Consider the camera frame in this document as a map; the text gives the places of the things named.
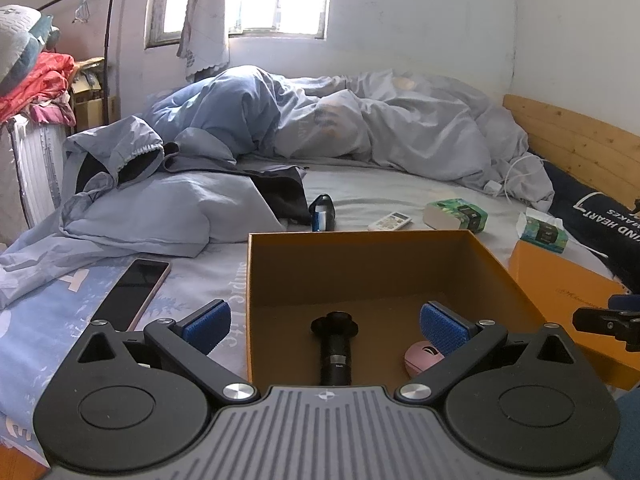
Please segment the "cardboard boxes stack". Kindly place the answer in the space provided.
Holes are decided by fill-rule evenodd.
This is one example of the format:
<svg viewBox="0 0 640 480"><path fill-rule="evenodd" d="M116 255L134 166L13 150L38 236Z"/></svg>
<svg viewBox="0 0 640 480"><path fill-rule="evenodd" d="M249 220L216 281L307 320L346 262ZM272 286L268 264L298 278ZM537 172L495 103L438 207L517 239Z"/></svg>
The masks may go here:
<svg viewBox="0 0 640 480"><path fill-rule="evenodd" d="M102 56L75 63L70 81L75 132L105 126L120 119L119 96L108 88Z"/></svg>

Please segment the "smartphone with pink case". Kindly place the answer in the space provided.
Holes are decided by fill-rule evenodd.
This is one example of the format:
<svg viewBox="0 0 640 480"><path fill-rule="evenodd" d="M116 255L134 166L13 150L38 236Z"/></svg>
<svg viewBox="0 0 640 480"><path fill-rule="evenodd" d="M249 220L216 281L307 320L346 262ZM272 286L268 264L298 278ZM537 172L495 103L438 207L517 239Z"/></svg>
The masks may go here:
<svg viewBox="0 0 640 480"><path fill-rule="evenodd" d="M91 321L109 322L119 332L134 330L170 269L168 261L134 259L94 312Z"/></svg>

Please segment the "red folded blanket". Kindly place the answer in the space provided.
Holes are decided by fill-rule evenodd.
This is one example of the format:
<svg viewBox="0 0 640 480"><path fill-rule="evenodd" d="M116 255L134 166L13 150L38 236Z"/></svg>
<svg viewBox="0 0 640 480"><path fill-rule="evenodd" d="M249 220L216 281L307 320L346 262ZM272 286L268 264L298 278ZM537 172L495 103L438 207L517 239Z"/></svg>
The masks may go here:
<svg viewBox="0 0 640 480"><path fill-rule="evenodd" d="M70 85L75 71L74 58L65 53L41 52L35 67L7 96L1 98L1 121L6 122L35 98L53 100Z"/></svg>

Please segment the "orange box lid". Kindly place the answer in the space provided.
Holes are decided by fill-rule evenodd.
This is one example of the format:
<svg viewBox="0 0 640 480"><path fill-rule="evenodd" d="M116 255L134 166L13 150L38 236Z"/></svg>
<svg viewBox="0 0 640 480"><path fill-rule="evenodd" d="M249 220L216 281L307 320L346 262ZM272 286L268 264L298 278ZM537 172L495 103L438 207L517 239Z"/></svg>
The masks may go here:
<svg viewBox="0 0 640 480"><path fill-rule="evenodd" d="M548 322L563 326L602 382L630 390L639 383L639 356L612 337L578 332L572 323L580 307L605 309L608 298L626 292L624 285L520 240L509 260L509 272Z"/></svg>

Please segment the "white remote control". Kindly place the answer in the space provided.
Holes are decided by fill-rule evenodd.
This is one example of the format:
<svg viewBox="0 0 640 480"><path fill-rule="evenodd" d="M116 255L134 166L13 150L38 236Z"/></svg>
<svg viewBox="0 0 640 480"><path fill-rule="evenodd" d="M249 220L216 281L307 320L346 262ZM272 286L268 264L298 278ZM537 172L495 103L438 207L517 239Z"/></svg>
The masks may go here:
<svg viewBox="0 0 640 480"><path fill-rule="evenodd" d="M376 220L368 225L369 231L398 231L405 229L406 226L410 226L412 219L406 214L402 214L399 211L386 214L381 219Z"/></svg>

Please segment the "light blue jacket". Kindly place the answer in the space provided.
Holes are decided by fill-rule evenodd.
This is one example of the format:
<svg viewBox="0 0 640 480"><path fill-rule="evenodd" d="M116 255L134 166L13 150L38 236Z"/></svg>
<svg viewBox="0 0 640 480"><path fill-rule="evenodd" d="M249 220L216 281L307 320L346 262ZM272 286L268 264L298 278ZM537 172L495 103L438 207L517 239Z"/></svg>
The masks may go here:
<svg viewBox="0 0 640 480"><path fill-rule="evenodd" d="M193 258L211 242L242 242L250 233L281 231L288 219L274 215L249 178L233 174L157 172L124 188L109 188L107 176L97 176L87 191L72 188L87 148L111 153L212 139L228 148L236 165L240 156L261 148L264 137L244 125L164 133L136 116L70 136L64 143L60 206L1 256L2 307L104 258Z"/></svg>

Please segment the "open green tissue pack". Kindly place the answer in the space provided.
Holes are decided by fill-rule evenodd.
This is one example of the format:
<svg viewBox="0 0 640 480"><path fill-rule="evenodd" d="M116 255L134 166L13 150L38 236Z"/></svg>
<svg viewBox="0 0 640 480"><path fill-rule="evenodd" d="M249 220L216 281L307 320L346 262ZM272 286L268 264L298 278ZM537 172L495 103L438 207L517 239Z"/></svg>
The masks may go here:
<svg viewBox="0 0 640 480"><path fill-rule="evenodd" d="M536 209L527 208L518 216L516 232L523 242L555 254L562 254L568 242L562 221Z"/></svg>

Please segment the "grey blue duvet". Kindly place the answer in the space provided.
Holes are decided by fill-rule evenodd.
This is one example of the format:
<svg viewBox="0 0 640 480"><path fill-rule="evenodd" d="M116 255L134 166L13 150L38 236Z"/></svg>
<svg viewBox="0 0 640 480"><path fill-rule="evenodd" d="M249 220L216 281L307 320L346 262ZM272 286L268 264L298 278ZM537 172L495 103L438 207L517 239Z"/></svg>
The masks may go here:
<svg viewBox="0 0 640 480"><path fill-rule="evenodd" d="M254 153L265 157L351 158L479 191L529 153L525 131L485 93L398 70L286 78L232 67L165 96L143 118L164 133L244 125L264 137ZM554 196L544 168L509 191L542 211Z"/></svg>

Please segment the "blue black handheld device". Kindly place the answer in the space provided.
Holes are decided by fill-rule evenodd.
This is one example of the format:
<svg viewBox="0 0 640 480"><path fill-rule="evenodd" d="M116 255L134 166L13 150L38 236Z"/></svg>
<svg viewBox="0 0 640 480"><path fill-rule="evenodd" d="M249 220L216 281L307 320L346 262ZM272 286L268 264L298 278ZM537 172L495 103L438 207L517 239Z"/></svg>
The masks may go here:
<svg viewBox="0 0 640 480"><path fill-rule="evenodd" d="M309 206L312 232L335 230L335 207L331 196L319 195Z"/></svg>

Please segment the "orange cardboard box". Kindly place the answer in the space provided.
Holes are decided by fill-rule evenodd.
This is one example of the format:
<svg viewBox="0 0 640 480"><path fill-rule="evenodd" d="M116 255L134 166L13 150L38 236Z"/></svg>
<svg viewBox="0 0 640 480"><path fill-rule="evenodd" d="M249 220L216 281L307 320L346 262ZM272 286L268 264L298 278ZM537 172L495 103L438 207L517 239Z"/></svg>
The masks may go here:
<svg viewBox="0 0 640 480"><path fill-rule="evenodd" d="M352 382L393 390L408 380L406 350L421 340L431 300L470 321L531 333L544 318L506 268L466 231L253 234L248 241L248 378L260 390L315 386L316 318L349 313Z"/></svg>

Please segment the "wooden headboard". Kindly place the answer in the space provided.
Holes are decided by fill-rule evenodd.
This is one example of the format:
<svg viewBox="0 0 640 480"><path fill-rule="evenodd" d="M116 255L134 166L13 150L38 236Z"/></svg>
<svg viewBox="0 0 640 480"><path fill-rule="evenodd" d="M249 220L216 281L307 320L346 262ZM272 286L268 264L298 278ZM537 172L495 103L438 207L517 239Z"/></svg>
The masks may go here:
<svg viewBox="0 0 640 480"><path fill-rule="evenodd" d="M533 152L624 206L634 206L640 186L638 136L514 94L507 94L502 105L527 133Z"/></svg>

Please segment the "white grey pillow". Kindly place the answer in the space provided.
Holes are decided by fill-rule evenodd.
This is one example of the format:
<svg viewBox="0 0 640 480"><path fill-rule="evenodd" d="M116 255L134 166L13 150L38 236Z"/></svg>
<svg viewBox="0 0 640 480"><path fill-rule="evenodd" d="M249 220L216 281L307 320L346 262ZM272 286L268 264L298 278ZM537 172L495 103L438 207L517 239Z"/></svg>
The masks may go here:
<svg viewBox="0 0 640 480"><path fill-rule="evenodd" d="M53 18L29 6L0 8L0 94L7 96L32 71L46 46Z"/></svg>

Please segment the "pink computer mouse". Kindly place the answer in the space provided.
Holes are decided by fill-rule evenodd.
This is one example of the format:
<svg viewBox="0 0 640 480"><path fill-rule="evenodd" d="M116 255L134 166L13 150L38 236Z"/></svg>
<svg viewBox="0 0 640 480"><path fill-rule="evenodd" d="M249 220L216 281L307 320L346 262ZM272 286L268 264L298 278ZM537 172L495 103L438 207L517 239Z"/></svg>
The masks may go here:
<svg viewBox="0 0 640 480"><path fill-rule="evenodd" d="M405 352L405 369L410 377L416 377L443 359L431 341L418 341Z"/></svg>

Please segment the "black garment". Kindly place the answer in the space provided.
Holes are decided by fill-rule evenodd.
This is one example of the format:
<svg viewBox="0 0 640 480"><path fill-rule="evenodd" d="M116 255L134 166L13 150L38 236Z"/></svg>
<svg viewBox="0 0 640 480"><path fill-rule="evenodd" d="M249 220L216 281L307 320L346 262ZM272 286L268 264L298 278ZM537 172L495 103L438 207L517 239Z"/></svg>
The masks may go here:
<svg viewBox="0 0 640 480"><path fill-rule="evenodd" d="M180 174L187 171L247 177L277 218L288 219L303 226L311 224L303 177L296 167L239 168L228 148L215 139L206 144L186 141L149 144L133 151L129 148L115 148L111 153L87 148L72 188L76 193L87 191L96 182L97 176L107 176L109 188L124 188L157 172Z"/></svg>

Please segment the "navy printed pillow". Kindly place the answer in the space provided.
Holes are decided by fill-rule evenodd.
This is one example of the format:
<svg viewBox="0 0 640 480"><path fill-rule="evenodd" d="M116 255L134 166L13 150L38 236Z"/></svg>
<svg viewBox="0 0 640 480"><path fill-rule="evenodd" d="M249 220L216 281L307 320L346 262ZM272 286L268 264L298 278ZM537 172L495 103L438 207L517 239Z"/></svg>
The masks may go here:
<svg viewBox="0 0 640 480"><path fill-rule="evenodd" d="M582 184L551 162L544 162L554 197L550 214L579 243L595 252L616 278L639 292L639 218L614 198Z"/></svg>

